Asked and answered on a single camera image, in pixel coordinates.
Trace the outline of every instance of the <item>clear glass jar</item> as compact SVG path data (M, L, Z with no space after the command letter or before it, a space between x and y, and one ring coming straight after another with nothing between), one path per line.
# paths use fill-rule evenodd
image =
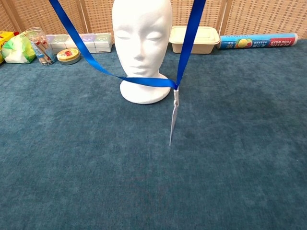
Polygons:
M31 46L42 65L53 64L57 58L52 54L52 48L49 44L46 34L40 27L33 27L25 31L31 42Z

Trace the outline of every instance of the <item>mannequin eye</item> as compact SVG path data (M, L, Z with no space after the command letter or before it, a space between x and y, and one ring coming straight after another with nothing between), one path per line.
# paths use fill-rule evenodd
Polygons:
M115 33L116 37L124 40L130 39L130 34L127 31L120 30Z
M158 41L162 38L162 34L160 32L151 32L147 35L146 39L151 41Z

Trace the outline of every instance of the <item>beige food container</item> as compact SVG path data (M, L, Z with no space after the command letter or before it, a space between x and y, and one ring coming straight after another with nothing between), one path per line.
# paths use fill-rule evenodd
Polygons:
M186 34L186 26L173 26L169 42L172 43L173 51L181 53L184 36ZM216 29L208 26L199 26L192 54L209 54L212 52L214 45L220 42L220 37Z

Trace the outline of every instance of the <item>woven rattan panel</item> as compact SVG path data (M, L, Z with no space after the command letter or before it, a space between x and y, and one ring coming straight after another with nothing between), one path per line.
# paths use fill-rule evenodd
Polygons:
M11 23L9 16L4 10L2 3L0 2L0 30L2 31L15 31L13 24Z
M233 0L226 35L273 33L307 38L307 0Z
M46 34L66 34L66 30L47 0L11 0L25 29L42 27ZM79 33L85 33L75 0L61 0L65 12Z
M114 0L84 0L93 33L112 29L112 5ZM207 0L201 25L215 27L222 0ZM171 0L173 25L187 25L193 0Z

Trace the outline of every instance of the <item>blue ribbon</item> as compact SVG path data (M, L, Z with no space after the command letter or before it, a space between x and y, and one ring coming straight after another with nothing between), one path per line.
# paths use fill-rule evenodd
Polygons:
M201 15L203 8L205 6L206 0L194 0L193 7L191 10L191 14L189 17L189 22L187 25L187 31L184 38L183 47L181 50L181 55L179 59L179 65L178 65L178 72L177 72L177 81L176 83L170 79L161 79L161 78L128 78L128 77L120 77L117 76L106 69L104 69L92 56L92 54L88 51L87 47L85 46L84 42L80 38L77 30L71 23L70 19L68 18L67 14L63 10L61 4L58 0L49 0L50 4L52 5L54 11L58 15L59 19L61 20L63 26L71 36L72 40L76 44L77 48L81 51L84 58L87 60L87 62L92 65L95 69L98 71L108 74L111 76L115 76L117 78L120 78L124 81L129 81L132 83L140 84L140 85L146 85L146 86L153 86L153 87L170 87L175 90L178 89L181 79L183 77L184 70L187 66L191 50L193 48L194 39L196 36L196 32L198 29L198 26L201 21Z

